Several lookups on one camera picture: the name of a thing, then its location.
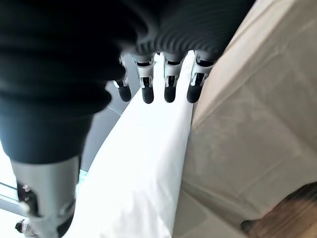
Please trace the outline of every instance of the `black fingertip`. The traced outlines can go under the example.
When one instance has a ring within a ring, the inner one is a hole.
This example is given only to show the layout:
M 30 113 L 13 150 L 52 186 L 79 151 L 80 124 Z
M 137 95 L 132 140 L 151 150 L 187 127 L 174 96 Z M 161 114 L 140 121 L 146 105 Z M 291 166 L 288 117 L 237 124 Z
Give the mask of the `black fingertip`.
M 197 102 L 201 92 L 202 92 L 202 87 L 189 85 L 188 91 L 187 91 L 187 101 L 190 103 Z
M 147 104 L 150 104 L 154 100 L 154 92 L 153 88 L 146 87 L 142 88 L 142 96 L 143 96 L 143 101 Z
M 74 214 L 72 214 L 63 224 L 61 224 L 57 228 L 59 238 L 63 237 L 66 234 L 66 232 L 68 231 L 68 229 L 73 221 L 73 218 L 74 218 Z
M 130 87 L 119 87 L 119 95 L 124 102 L 129 102 L 132 98 Z
M 174 102 L 175 95 L 176 95 L 176 87 L 172 87 L 172 86 L 165 87 L 164 97 L 168 103 Z

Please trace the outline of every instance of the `metal robotic arm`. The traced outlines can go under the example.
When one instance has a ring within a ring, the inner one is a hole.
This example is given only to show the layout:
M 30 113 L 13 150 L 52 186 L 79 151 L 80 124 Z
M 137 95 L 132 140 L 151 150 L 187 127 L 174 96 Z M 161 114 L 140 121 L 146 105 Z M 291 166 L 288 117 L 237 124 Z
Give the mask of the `metal robotic arm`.
M 0 139 L 21 208 L 42 238 L 62 237 L 72 222 L 86 135 L 111 100 L 107 82 L 129 101 L 128 80 L 139 80 L 151 103 L 153 56 L 162 52 L 164 97 L 173 102 L 183 59 L 195 50 L 187 99 L 196 102 L 254 1 L 0 2 Z M 138 79 L 125 77 L 123 54 Z

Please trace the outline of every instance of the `white cloth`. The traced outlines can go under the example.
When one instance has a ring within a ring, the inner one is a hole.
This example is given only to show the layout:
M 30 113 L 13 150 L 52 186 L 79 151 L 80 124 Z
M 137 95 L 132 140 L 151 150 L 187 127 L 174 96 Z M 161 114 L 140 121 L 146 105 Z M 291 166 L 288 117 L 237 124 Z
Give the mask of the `white cloth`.
M 139 91 L 101 146 L 78 193 L 65 238 L 170 238 L 190 131 L 192 52 L 173 103 L 164 100 L 163 56 L 156 56 L 154 102 Z

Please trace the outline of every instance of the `beige fabric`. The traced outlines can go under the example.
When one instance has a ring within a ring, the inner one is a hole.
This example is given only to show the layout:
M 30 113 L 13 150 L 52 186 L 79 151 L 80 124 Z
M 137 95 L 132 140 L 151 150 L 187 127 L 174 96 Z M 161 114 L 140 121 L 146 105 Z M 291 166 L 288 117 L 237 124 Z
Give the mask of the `beige fabric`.
M 193 117 L 174 238 L 245 237 L 317 181 L 317 1 L 259 0 Z

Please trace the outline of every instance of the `robotic finger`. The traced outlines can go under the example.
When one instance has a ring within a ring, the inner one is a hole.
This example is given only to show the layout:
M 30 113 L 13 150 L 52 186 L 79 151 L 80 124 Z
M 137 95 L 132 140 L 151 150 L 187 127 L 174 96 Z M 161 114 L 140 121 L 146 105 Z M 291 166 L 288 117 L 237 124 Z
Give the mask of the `robotic finger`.
M 153 74 L 154 74 L 154 54 L 146 56 L 132 55 L 138 71 L 138 78 L 142 88 L 143 101 L 150 104 L 154 100 Z
M 214 64 L 215 61 L 212 55 L 202 51 L 195 51 L 195 60 L 187 91 L 188 102 L 195 103 L 198 101 L 205 80 L 208 78 Z
M 124 59 L 120 58 L 121 64 L 125 67 Z M 127 73 L 122 79 L 114 80 L 114 86 L 118 89 L 120 98 L 124 102 L 129 102 L 132 98 L 131 90 L 128 83 Z
M 185 54 L 164 53 L 164 98 L 168 103 L 175 100 L 176 85 L 185 56 Z

